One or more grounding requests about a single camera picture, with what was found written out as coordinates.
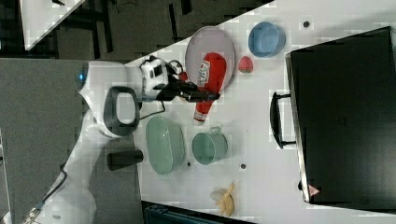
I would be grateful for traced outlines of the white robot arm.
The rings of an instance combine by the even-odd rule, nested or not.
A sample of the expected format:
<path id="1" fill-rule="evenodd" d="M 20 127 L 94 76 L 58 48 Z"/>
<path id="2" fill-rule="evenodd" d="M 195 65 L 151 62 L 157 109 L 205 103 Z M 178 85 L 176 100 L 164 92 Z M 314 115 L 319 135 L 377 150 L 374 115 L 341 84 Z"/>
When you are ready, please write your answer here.
<path id="1" fill-rule="evenodd" d="M 137 129 L 142 103 L 175 97 L 190 103 L 219 99 L 217 92 L 178 78 L 169 62 L 154 56 L 135 66 L 88 61 L 76 84 L 88 105 L 78 140 L 49 192 L 22 224 L 93 224 L 96 202 L 89 190 L 93 168 L 107 143 Z"/>

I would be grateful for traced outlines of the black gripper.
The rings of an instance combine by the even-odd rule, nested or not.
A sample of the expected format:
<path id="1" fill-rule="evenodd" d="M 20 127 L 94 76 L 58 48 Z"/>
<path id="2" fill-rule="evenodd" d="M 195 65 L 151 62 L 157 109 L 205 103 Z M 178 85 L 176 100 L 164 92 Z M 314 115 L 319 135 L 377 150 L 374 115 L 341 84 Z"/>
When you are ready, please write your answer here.
<path id="1" fill-rule="evenodd" d="M 182 80 L 176 80 L 168 82 L 167 84 L 158 84 L 154 88 L 155 96 L 154 99 L 157 101 L 172 101 L 175 97 L 181 97 L 187 99 L 190 103 L 200 103 L 216 101 L 219 99 L 218 93 L 212 92 L 195 92 L 198 91 L 198 87 L 193 82 L 187 82 Z"/>

